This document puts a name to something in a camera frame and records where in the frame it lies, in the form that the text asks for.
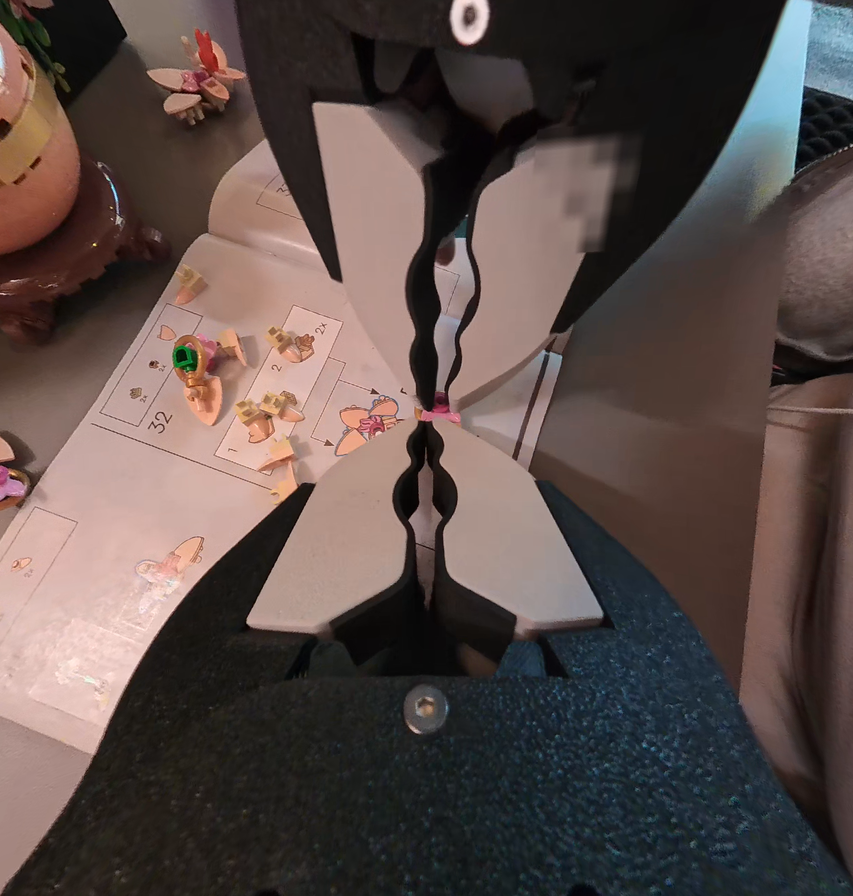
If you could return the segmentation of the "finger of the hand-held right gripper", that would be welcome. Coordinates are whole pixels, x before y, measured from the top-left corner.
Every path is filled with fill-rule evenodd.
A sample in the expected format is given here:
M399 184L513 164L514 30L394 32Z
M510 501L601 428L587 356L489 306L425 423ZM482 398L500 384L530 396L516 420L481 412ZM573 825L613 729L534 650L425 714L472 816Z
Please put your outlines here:
M550 336L586 252L586 191L586 151L524 151L482 189L467 236L477 305L458 339L454 410L496 389Z
M416 394L409 268L423 243L423 171L443 155L440 133L404 99L312 106L341 280L377 352Z

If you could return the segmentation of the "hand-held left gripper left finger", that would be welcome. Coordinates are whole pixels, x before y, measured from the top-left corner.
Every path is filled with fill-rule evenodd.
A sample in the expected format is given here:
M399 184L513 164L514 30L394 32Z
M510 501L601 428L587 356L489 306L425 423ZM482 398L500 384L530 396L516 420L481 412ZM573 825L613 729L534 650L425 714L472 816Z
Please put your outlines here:
M410 517L424 425L402 422L344 456L313 487L248 615L253 630L342 643L361 665L424 611Z

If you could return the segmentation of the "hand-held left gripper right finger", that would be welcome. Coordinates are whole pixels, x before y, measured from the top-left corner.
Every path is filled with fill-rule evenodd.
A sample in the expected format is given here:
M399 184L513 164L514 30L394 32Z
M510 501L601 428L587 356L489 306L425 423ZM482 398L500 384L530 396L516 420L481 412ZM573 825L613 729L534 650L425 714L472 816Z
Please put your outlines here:
M432 614L492 662L513 642L600 626L604 612L536 480L453 423L430 424Z

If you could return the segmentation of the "grey desk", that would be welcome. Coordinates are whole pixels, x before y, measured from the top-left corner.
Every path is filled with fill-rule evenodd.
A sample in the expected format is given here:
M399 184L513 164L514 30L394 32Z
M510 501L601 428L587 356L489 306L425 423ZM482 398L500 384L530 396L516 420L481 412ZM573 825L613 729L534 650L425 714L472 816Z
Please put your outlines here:
M596 672L624 649L603 627L547 637L547 662L567 677L439 678L451 718L437 735L402 723L417 678L315 678L283 682L296 638L237 633L229 647L266 662L256 688L195 712L183 739L198 742L197 770L226 784L281 760L301 764L301 806L275 807L281 827L239 832L229 817L196 879L179 881L177 844L152 833L131 805L128 834L147 858L142 893L569 894L583 883L604 894L799 894L804 862L820 848L762 758L736 703L745 658L747 600L763 454L764 368L785 263L786 212L775 197L790 176L808 2L788 2L746 109L716 163L667 232L575 325L560 391L540 439L535 471L548 471L553 509L588 572L643 609L670 587L661 659ZM664 658L700 653L707 678L700 733L718 774L706 790L730 825L699 829L664 818L664 797L686 790L660 764L665 792L644 796L639 774L660 745L691 735L674 712L675 673ZM734 781L742 803L730 805Z

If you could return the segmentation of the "black mesh chair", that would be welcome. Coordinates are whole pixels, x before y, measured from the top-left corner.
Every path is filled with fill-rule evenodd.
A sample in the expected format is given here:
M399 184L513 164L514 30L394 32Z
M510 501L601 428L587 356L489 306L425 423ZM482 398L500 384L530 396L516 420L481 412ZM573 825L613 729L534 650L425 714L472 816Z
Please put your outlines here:
M795 173L853 146L853 99L804 87Z

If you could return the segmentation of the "assembled brick orchid flower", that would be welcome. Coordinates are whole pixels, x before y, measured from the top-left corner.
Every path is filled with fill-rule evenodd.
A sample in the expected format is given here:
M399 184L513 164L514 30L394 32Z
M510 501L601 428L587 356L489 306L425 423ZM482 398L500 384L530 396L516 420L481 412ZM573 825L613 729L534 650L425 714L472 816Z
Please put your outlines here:
M189 39L181 37L188 66L148 69L146 74L166 92L163 111L184 125L193 127L207 114L223 113L236 86L247 74L233 68L226 53L208 30L196 28Z

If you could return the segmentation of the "brick instruction booklet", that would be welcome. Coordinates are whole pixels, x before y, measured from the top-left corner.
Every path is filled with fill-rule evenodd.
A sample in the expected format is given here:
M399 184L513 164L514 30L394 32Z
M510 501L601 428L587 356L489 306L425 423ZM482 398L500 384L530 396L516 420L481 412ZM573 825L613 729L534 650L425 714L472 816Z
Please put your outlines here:
M270 512L275 469L256 471L269 439L249 443L234 404L297 397L305 420L271 417L271 438L290 436L308 482L394 424L418 422L419 398L326 273L265 141L222 178L208 232L182 263L208 288L185 306L165 290L0 542L0 715L87 753L165 619ZM270 326L295 338L301 363L268 344ZM184 399L172 350L225 329L249 363L219 365L210 427Z

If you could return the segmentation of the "person in beige hoodie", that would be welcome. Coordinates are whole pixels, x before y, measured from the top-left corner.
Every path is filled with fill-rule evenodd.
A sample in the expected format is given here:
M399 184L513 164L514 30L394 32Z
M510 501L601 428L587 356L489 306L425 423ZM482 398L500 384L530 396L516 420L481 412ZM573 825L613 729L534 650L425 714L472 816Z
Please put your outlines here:
M853 879L853 146L776 202L786 271L739 697Z

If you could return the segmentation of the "dark box with flower print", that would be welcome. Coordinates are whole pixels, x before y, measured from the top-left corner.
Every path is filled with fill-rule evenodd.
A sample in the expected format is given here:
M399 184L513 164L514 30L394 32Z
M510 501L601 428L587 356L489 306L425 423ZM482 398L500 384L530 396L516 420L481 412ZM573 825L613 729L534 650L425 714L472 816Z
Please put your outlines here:
M2 1L0 22L70 106L126 38L108 1Z

